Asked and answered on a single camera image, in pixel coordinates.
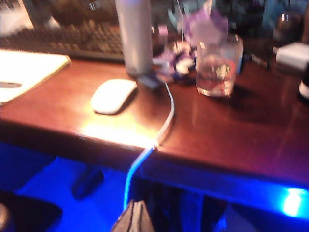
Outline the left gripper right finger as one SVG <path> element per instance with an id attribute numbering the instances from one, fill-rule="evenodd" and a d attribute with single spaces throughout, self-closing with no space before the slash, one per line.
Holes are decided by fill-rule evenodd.
<path id="1" fill-rule="evenodd" d="M 155 231 L 144 201 L 134 202 L 134 231 Z"/>

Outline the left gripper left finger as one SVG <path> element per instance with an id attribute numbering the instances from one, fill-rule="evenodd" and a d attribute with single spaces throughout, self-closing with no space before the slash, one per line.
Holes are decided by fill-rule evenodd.
<path id="1" fill-rule="evenodd" d="M 133 208 L 134 208 L 134 201 L 131 200 L 126 207 L 126 209 L 121 213 L 118 217 L 117 221 L 114 223 L 113 227 L 111 228 L 112 232 L 128 232 L 131 226 L 132 215 L 133 215 Z"/>

